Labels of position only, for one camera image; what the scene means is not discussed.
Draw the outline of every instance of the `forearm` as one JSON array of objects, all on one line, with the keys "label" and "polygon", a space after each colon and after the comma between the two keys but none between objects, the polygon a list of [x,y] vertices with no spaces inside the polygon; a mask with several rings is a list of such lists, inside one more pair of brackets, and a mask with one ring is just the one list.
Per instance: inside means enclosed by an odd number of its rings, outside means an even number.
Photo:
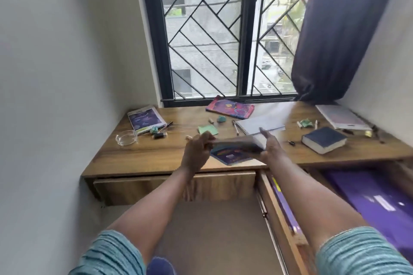
[{"label": "forearm", "polygon": [[342,231],[367,226],[349,204],[305,173],[286,155],[271,158],[268,164],[314,251]]},{"label": "forearm", "polygon": [[153,251],[192,177],[193,172],[178,168],[157,189],[139,200],[108,227],[122,233],[136,246],[146,265],[152,259]]}]

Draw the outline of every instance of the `person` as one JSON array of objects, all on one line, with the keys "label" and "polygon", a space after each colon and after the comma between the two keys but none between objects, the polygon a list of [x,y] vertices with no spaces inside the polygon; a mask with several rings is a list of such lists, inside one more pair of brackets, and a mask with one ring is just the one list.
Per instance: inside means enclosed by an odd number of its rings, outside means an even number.
[{"label": "person", "polygon": [[[316,252],[318,274],[413,274],[410,263],[359,213],[294,164],[276,137],[261,133],[266,150],[255,158],[268,165],[280,185]],[[208,160],[214,139],[205,132],[188,141],[179,168],[103,231],[70,275],[175,274],[167,260],[152,259],[155,246],[185,186]]]}]

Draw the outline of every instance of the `wooden desk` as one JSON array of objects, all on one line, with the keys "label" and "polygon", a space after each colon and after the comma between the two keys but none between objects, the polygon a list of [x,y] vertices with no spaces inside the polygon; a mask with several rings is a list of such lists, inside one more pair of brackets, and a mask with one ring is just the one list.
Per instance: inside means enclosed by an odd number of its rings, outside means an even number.
[{"label": "wooden desk", "polygon": [[[158,187],[180,165],[185,136],[197,134],[197,127],[207,125],[209,117],[213,120],[218,117],[218,114],[206,112],[205,107],[165,108],[159,109],[159,113],[165,121],[174,122],[167,130],[167,138],[153,140],[149,134],[144,134],[138,137],[138,143],[121,147],[115,141],[116,134],[131,129],[127,117],[124,117],[83,172],[82,177],[90,190],[106,205],[133,204]],[[302,102],[258,104],[252,116],[271,113],[286,127],[285,131],[275,133],[281,146],[295,163],[310,170],[313,178],[322,184],[326,181],[315,168],[413,157],[411,147],[390,135],[385,137],[385,144],[374,138],[347,135],[344,147],[319,155],[300,142],[302,135],[313,129],[300,129],[296,123],[308,118],[313,122],[317,119],[320,127],[330,126],[315,107]],[[231,118],[216,125],[219,130],[217,137],[236,136]],[[292,147],[288,141],[294,141],[296,146]],[[264,218],[271,226],[269,231],[274,234],[271,239],[277,243],[288,272],[294,275],[314,274],[314,256],[309,246],[298,242],[289,230],[265,170],[266,166],[256,160],[228,167],[210,158],[201,173],[188,184],[183,199],[215,201],[244,198],[250,197],[256,187]]]}]

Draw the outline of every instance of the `window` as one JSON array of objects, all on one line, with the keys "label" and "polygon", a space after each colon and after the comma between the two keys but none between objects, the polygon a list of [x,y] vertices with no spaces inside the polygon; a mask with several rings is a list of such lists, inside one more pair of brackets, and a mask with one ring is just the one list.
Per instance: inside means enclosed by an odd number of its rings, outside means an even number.
[{"label": "window", "polygon": [[307,0],[145,0],[162,100],[207,104],[295,95],[291,68]]}]

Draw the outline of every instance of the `pen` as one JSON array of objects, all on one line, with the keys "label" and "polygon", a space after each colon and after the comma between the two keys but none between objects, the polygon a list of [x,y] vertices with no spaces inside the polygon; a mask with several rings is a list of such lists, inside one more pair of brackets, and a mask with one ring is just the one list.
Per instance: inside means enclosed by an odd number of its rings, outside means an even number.
[{"label": "pen", "polygon": [[169,122],[167,125],[165,125],[164,127],[161,128],[160,131],[158,131],[158,133],[162,132],[163,130],[165,130],[166,128],[168,128],[169,125],[171,125],[173,123],[173,121]]},{"label": "pen", "polygon": [[237,131],[237,136],[239,136],[239,135],[240,135],[240,132],[238,131],[238,127],[237,127],[237,125],[235,124],[235,120],[233,120],[233,126],[235,127],[235,130]]}]

